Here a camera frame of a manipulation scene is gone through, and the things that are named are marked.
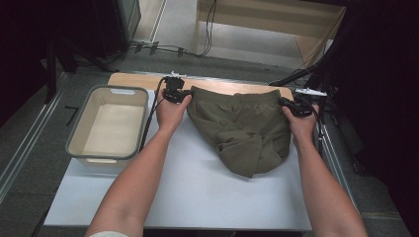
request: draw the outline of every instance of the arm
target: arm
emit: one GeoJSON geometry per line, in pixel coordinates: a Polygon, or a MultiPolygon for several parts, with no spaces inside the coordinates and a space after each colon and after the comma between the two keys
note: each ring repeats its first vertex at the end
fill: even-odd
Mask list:
{"type": "Polygon", "coordinates": [[[287,107],[283,107],[283,112],[290,120],[298,153],[302,193],[314,234],[367,236],[360,215],[313,145],[314,116],[296,118],[287,107]]]}
{"type": "MultiPolygon", "coordinates": [[[[161,91],[157,101],[161,101],[161,91]]],[[[103,198],[86,236],[111,230],[142,236],[144,221],[163,171],[169,141],[179,126],[191,96],[180,105],[162,101],[157,107],[158,131],[117,176],[103,198]]]]}

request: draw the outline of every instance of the hand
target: hand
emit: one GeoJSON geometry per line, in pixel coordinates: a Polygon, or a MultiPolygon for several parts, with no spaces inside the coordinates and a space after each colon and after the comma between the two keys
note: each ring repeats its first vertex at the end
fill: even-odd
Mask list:
{"type": "Polygon", "coordinates": [[[157,95],[157,102],[161,101],[156,109],[159,130],[173,134],[181,123],[185,108],[191,102],[192,96],[188,95],[185,97],[182,104],[173,104],[163,99],[162,92],[163,90],[160,90],[157,95]]]}
{"type": "Polygon", "coordinates": [[[293,133],[294,141],[299,142],[304,139],[311,139],[316,119],[314,115],[305,118],[297,118],[288,107],[283,107],[283,112],[290,121],[290,129],[293,133]]]}

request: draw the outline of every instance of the plastic tub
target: plastic tub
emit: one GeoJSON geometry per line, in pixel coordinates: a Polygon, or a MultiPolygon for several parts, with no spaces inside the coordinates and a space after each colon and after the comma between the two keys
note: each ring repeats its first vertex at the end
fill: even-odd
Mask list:
{"type": "Polygon", "coordinates": [[[126,165],[138,153],[147,108],[148,93],[142,88],[92,88],[67,140],[67,153],[85,165],[126,165]]]}

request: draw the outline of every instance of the forearm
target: forearm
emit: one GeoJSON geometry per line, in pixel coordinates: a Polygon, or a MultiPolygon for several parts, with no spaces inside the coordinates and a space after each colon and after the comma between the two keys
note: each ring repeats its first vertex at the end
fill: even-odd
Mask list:
{"type": "Polygon", "coordinates": [[[366,236],[361,217],[311,140],[300,140],[296,147],[304,202],[316,236],[366,236]]]}
{"type": "Polygon", "coordinates": [[[87,234],[104,227],[128,236],[142,233],[162,174],[171,132],[159,130],[115,179],[87,234]]]}

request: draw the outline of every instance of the olive green cloth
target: olive green cloth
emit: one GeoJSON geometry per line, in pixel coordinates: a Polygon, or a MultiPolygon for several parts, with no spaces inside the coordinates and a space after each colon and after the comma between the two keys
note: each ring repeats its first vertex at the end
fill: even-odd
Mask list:
{"type": "Polygon", "coordinates": [[[252,178],[288,156],[291,131],[278,105],[279,91],[229,96],[192,90],[188,116],[231,172],[252,178]]]}

